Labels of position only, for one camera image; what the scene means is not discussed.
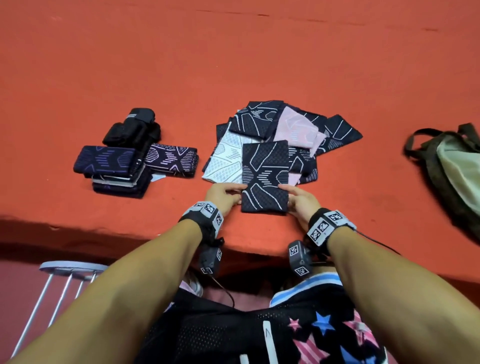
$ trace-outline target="hand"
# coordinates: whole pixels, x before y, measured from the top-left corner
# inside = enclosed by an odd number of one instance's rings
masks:
[[[281,190],[288,191],[288,212],[295,216],[302,228],[308,231],[308,222],[321,208],[317,198],[301,188],[289,184],[279,184]]]
[[[241,204],[241,190],[247,188],[246,184],[239,183],[214,183],[207,191],[205,201],[213,202],[223,217],[227,216],[233,205]],[[227,191],[237,192],[236,194],[229,194]]]

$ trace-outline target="person's right arm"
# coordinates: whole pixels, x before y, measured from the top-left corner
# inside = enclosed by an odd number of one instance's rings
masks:
[[[320,204],[300,188],[281,188],[305,227]],[[480,310],[449,283],[347,227],[327,244],[362,320],[400,363],[480,363]]]

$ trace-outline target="person's left hand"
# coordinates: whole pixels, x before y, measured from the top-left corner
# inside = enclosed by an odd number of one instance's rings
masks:
[[[207,191],[205,201],[213,202],[223,217],[227,216],[233,205],[241,204],[241,190],[247,188],[246,184],[240,183],[214,183]]]

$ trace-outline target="blue and white striped trim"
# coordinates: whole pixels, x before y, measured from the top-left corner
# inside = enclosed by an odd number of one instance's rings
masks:
[[[297,284],[295,287],[290,288],[289,290],[275,293],[272,300],[270,301],[270,307],[283,303],[289,298],[293,297],[295,294],[306,291],[312,287],[319,286],[321,284],[337,284],[339,286],[342,286],[342,282],[337,273],[325,272],[315,274],[314,276],[311,276],[310,278],[304,280],[302,283]]]

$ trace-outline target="pink star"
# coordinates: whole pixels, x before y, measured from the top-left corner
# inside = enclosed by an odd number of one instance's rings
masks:
[[[295,332],[295,331],[297,331],[297,329],[301,328],[301,326],[299,324],[299,321],[298,320],[292,320],[291,318],[290,318],[290,325],[288,327],[292,328],[293,332]]]
[[[299,364],[318,364],[326,357],[330,356],[329,353],[320,350],[315,345],[313,335],[310,334],[307,342],[293,340],[298,350],[300,351]]]
[[[377,340],[373,337],[372,330],[362,322],[357,310],[353,310],[353,321],[344,321],[343,323],[355,331],[359,346],[362,346],[365,341],[370,341],[373,345],[379,348]]]

